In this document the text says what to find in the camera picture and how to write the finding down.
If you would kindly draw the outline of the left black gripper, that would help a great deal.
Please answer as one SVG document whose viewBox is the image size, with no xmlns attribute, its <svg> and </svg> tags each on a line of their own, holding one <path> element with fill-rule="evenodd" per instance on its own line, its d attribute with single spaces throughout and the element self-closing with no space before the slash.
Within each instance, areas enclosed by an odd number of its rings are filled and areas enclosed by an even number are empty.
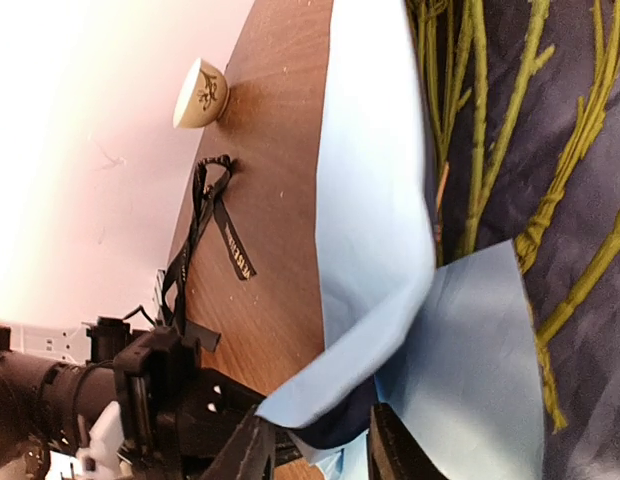
<svg viewBox="0 0 620 480">
<path fill-rule="evenodd" d="M 113 361 L 124 449 L 143 460 L 211 459 L 264 395 L 212 368 L 200 347 L 158 327 Z"/>
</svg>

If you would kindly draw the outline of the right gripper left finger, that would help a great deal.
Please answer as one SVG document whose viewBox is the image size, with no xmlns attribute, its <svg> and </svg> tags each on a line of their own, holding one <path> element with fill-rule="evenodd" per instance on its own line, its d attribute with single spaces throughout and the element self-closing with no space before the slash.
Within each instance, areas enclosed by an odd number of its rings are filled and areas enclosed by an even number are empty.
<svg viewBox="0 0 620 480">
<path fill-rule="evenodd" d="M 272 479 L 276 460 L 276 428 L 252 407 L 228 442 L 201 475 L 202 480 Z"/>
</svg>

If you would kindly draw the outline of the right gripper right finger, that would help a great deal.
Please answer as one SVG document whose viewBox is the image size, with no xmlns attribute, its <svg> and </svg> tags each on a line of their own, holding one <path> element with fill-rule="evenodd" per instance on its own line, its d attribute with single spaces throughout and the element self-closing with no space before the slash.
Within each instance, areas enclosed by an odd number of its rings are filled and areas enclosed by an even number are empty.
<svg viewBox="0 0 620 480">
<path fill-rule="evenodd" d="M 371 409 L 367 462 L 370 480 L 447 480 L 387 403 Z"/>
</svg>

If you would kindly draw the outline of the blue wrapping paper sheet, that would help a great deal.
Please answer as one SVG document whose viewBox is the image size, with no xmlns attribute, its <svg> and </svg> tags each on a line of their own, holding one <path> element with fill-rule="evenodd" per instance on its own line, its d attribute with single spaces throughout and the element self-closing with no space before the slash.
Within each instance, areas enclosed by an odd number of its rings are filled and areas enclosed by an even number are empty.
<svg viewBox="0 0 620 480">
<path fill-rule="evenodd" d="M 259 408 L 364 479 L 392 406 L 447 479 L 620 479 L 620 1 L 337 1 L 325 349 Z"/>
</svg>

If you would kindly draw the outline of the black ribbon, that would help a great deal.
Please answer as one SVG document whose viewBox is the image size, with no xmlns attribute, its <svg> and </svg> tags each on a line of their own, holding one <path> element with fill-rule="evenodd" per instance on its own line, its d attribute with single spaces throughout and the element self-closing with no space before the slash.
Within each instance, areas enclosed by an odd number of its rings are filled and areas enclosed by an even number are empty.
<svg viewBox="0 0 620 480">
<path fill-rule="evenodd" d="M 188 341 L 214 352 L 221 334 L 188 318 L 189 272 L 212 263 L 225 252 L 235 277 L 246 282 L 257 275 L 223 200 L 238 161 L 227 154 L 200 159 L 192 173 L 192 213 L 185 239 L 168 266 L 158 275 L 158 318 Z"/>
</svg>

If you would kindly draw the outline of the yellow flower bunch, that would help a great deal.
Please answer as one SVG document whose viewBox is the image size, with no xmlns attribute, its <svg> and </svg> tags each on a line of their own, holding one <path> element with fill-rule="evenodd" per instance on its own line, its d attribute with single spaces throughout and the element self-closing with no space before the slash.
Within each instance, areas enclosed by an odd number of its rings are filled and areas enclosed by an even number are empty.
<svg viewBox="0 0 620 480">
<path fill-rule="evenodd" d="M 442 201 L 449 177 L 449 148 L 456 117 L 470 98 L 463 89 L 473 38 L 470 3 L 455 15 L 453 1 L 411 0 L 406 3 L 416 50 L 419 79 L 425 82 L 436 158 L 436 259 L 444 264 Z"/>
</svg>

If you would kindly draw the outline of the pink rose stem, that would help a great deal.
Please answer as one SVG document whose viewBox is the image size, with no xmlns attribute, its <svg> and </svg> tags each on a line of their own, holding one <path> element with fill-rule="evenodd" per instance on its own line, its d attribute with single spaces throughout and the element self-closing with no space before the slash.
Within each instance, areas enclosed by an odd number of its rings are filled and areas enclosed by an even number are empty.
<svg viewBox="0 0 620 480">
<path fill-rule="evenodd" d="M 573 281 L 620 207 L 620 1 L 489 1 L 488 160 L 478 228 L 528 280 Z"/>
</svg>

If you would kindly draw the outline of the large pink peony stem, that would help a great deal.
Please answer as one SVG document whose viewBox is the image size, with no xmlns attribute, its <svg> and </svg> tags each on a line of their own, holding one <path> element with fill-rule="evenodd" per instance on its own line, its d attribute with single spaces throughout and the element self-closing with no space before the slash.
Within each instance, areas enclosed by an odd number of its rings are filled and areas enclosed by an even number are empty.
<svg viewBox="0 0 620 480">
<path fill-rule="evenodd" d="M 528 221 L 523 233 L 515 240 L 519 269 L 526 273 L 531 269 L 537 258 L 542 235 L 535 228 L 548 228 L 552 223 L 552 215 L 542 212 L 535 213 Z M 590 295 L 604 273 L 620 253 L 620 205 L 615 214 L 613 225 L 600 243 L 588 265 L 575 281 L 564 300 L 560 301 L 551 314 L 533 333 L 535 360 L 541 377 L 541 396 L 546 415 L 551 421 L 553 435 L 568 427 L 568 420 L 560 405 L 556 377 L 552 368 L 549 343 L 555 338 L 564 325 L 571 319 L 579 307 Z"/>
</svg>

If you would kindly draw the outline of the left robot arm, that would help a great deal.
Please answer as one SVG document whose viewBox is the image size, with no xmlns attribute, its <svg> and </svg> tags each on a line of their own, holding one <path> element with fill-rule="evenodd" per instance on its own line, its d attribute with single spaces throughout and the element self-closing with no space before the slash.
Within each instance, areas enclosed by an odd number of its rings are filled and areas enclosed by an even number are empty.
<svg viewBox="0 0 620 480">
<path fill-rule="evenodd" d="M 256 416 L 261 395 L 205 368 L 197 341 L 158 326 L 102 318 L 86 328 L 89 359 L 22 353 L 0 325 L 0 468 L 32 454 L 44 478 L 52 453 L 83 479 L 269 479 L 276 430 Z"/>
</svg>

